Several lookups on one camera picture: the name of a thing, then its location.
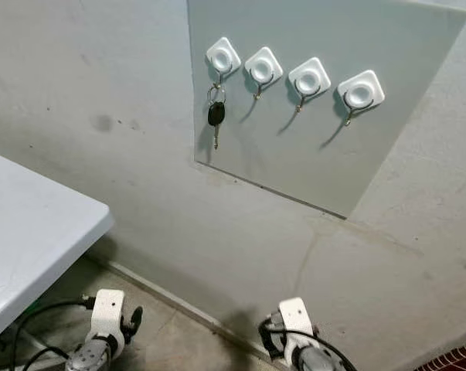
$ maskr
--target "gray panel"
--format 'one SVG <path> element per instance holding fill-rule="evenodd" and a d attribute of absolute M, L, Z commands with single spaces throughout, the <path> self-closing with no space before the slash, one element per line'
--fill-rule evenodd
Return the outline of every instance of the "gray panel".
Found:
<path fill-rule="evenodd" d="M 195 91 L 195 160 L 341 216 L 351 213 L 443 62 L 466 11 L 411 2 L 189 0 Z M 226 36 L 244 62 L 269 46 L 284 76 L 252 109 L 241 67 L 229 76 L 219 150 L 206 123 L 206 91 L 216 74 L 206 50 Z M 305 105 L 287 73 L 321 59 L 330 90 Z M 386 101 L 343 127 L 335 88 L 375 70 Z"/>

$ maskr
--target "black cable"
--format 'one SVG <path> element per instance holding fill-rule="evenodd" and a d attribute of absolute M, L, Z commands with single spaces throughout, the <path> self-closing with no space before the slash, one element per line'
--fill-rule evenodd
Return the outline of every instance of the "black cable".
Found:
<path fill-rule="evenodd" d="M 349 359 L 347 359 L 346 356 L 344 354 L 342 354 L 341 351 L 339 351 L 339 349 L 337 349 L 335 346 L 333 346 L 330 342 L 326 342 L 325 340 L 320 339 L 319 337 L 317 337 L 315 335 L 310 335 L 310 334 L 307 334 L 305 332 L 301 332 L 301 331 L 297 331 L 297 330 L 271 330 L 271 329 L 269 329 L 267 327 L 265 327 L 265 329 L 268 332 L 270 332 L 271 334 L 287 334 L 287 333 L 290 333 L 290 334 L 302 335 L 302 336 L 306 336 L 307 338 L 314 339 L 316 342 L 320 342 L 325 348 L 330 349 L 331 351 L 333 351 L 341 359 L 342 363 L 344 364 L 344 367 L 348 371 L 358 371 L 356 369 L 356 367 L 354 367 L 354 365 L 351 363 L 351 361 L 349 361 Z"/>
<path fill-rule="evenodd" d="M 42 349 L 41 351 L 37 352 L 29 361 L 25 364 L 23 367 L 23 371 L 27 371 L 29 367 L 44 353 L 47 352 L 54 352 L 58 356 L 62 356 L 64 359 L 68 359 L 69 356 L 63 352 L 61 349 L 55 347 L 55 346 L 48 346 L 47 348 Z"/>
<path fill-rule="evenodd" d="M 66 300 L 66 301 L 59 301 L 54 304 L 46 305 L 45 307 L 36 309 L 32 313 L 27 314 L 18 324 L 18 327 L 16 328 L 15 335 L 13 337 L 13 343 L 11 346 L 11 353 L 9 357 L 9 371 L 15 371 L 16 367 L 16 345 L 18 343 L 18 337 L 21 329 L 25 326 L 25 324 L 31 320 L 32 318 L 35 318 L 37 315 L 48 311 L 50 309 L 54 308 L 59 308 L 59 307 L 65 307 L 65 306 L 71 306 L 71 305 L 82 305 L 87 309 L 94 309 L 94 303 L 95 303 L 95 298 L 89 297 L 89 298 L 79 298 L 75 300 Z"/>

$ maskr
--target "white table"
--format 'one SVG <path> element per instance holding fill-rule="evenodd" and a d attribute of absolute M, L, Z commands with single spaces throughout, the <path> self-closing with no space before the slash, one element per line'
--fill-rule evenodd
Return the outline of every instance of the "white table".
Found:
<path fill-rule="evenodd" d="M 0 333 L 113 223 L 103 203 L 0 156 Z"/>

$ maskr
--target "metal key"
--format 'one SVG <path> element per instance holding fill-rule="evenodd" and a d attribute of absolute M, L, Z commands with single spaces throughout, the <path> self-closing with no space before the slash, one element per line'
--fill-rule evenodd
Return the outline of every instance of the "metal key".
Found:
<path fill-rule="evenodd" d="M 214 149 L 219 147 L 219 126 L 220 123 L 224 121 L 226 116 L 226 108 L 224 107 L 224 102 L 213 102 L 209 107 L 208 121 L 209 125 L 215 128 L 214 131 Z"/>

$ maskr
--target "concrete floor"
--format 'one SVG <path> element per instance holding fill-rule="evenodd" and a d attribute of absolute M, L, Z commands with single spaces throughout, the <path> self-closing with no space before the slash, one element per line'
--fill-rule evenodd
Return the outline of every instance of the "concrete floor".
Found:
<path fill-rule="evenodd" d="M 99 288 L 123 290 L 128 317 L 138 305 L 144 308 L 138 334 L 114 361 L 111 371 L 277 370 L 87 258 L 80 258 L 39 300 L 50 302 L 80 294 L 95 295 Z M 90 328 L 90 311 L 82 308 L 60 309 L 40 317 L 29 325 L 29 332 L 65 351 L 81 343 Z M 0 338 L 4 342 L 9 340 L 7 334 Z M 34 351 L 25 345 L 20 348 L 19 359 Z M 8 348 L 0 342 L 0 364 L 7 355 Z"/>

